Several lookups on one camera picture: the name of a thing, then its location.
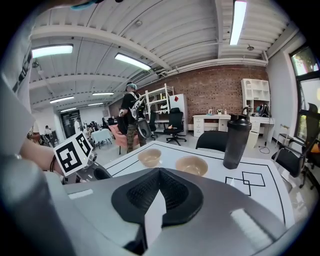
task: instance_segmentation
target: wooden bowl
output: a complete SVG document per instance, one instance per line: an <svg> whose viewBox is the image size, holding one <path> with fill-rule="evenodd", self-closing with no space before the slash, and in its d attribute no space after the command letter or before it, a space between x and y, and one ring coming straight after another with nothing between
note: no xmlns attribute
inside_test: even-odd
<svg viewBox="0 0 320 256"><path fill-rule="evenodd" d="M205 160L197 156L185 156L175 163L175 168L178 171L203 176L208 171L208 165Z"/></svg>
<svg viewBox="0 0 320 256"><path fill-rule="evenodd" d="M138 154L139 161L145 167L155 167L160 161L161 151L158 149L147 149Z"/></svg>

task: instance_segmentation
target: black water bottle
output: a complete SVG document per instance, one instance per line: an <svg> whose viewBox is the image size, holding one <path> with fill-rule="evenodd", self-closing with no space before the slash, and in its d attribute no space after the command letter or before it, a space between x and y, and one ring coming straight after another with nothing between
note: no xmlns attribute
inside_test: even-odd
<svg viewBox="0 0 320 256"><path fill-rule="evenodd" d="M240 115L232 114L227 126L228 140L226 143L223 165L228 169L236 169L245 151L252 127L249 117L249 108L245 107Z"/></svg>

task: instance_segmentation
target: floor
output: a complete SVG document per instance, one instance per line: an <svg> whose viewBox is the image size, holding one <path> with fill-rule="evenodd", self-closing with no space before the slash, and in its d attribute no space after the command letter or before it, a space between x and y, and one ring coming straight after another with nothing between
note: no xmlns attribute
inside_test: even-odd
<svg viewBox="0 0 320 256"><path fill-rule="evenodd" d="M167 142L167 137L168 135L159 134L156 140L160 142ZM187 134L185 138L187 142L181 141L180 144L183 147L195 149L198 138L194 137L191 133ZM259 137L256 147L254 149L246 148L243 153L243 156L249 158L271 159L271 156L277 151L277 148L275 148L276 143L272 141L271 143L267 144L267 148L259 148L259 146L264 146L264 144L265 141L263 140L263 138ZM119 146L115 144L114 140L112 140L112 144L105 143L104 145L101 145L100 148L101 149L97 147L94 149L94 151L97 153L96 161L102 166L121 156L124 156L127 153L127 150L125 148L122 148L121 154L119 155ZM202 150L219 153L219 151L210 149ZM308 179L306 180L304 187L299 188L299 185L302 183L302 176L293 178L292 176L290 176L289 172L281 166L279 166L278 170L280 174L284 176L292 185L292 190L289 193L289 196L292 203L295 222L305 219L312 212L314 205L318 201L319 194L317 189L314 188L313 190L310 190L311 184ZM320 170L315 170L314 172L317 175L320 175L319 171Z"/></svg>

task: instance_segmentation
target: fluorescent light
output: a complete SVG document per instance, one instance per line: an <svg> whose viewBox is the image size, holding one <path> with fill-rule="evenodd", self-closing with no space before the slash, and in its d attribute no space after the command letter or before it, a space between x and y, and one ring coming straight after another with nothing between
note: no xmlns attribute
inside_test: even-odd
<svg viewBox="0 0 320 256"><path fill-rule="evenodd" d="M151 67L142 63L141 61L139 60L136 60L134 58L131 58L129 56L126 56L126 55L123 55L121 53L118 53L115 57L114 57L116 60L119 60L119 61L122 61L122 62L126 62L126 63L129 63L131 65L134 65L134 66L137 66L143 70L150 70Z"/></svg>
<svg viewBox="0 0 320 256"><path fill-rule="evenodd" d="M70 110L76 110L77 108L76 107L73 107L73 108L68 108L68 109L65 109L65 110L61 110L60 112L67 112L67 111L70 111Z"/></svg>
<svg viewBox="0 0 320 256"><path fill-rule="evenodd" d="M89 104L88 106L96 106L96 105L101 105L103 103L94 103L94 104Z"/></svg>
<svg viewBox="0 0 320 256"><path fill-rule="evenodd" d="M52 104L52 103L56 103L56 102L62 102L62 101L71 100L74 98L75 97L73 97L73 96L65 97L65 98L58 98L58 99L51 100L50 103Z"/></svg>
<svg viewBox="0 0 320 256"><path fill-rule="evenodd" d="M239 41L242 26L245 20L247 3L243 1L235 1L233 9L233 23L230 38L230 45L236 46Z"/></svg>
<svg viewBox="0 0 320 256"><path fill-rule="evenodd" d="M98 96L98 95L114 95L114 92L95 92L92 93L93 96Z"/></svg>
<svg viewBox="0 0 320 256"><path fill-rule="evenodd" d="M32 50L33 58L39 58L48 55L56 54L71 54L74 46L71 44L68 45L54 45L46 46Z"/></svg>

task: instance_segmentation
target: camouflage pants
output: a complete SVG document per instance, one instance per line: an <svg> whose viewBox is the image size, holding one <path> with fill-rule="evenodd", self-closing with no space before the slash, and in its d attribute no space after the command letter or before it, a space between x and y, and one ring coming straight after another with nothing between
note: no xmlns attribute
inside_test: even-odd
<svg viewBox="0 0 320 256"><path fill-rule="evenodd" d="M137 124L129 124L128 129L126 132L126 140L127 140L127 153L130 153L134 150L134 139L135 139L135 133L137 131ZM146 145L146 139L142 137L140 132L138 132L138 138L139 138L139 144L140 147Z"/></svg>

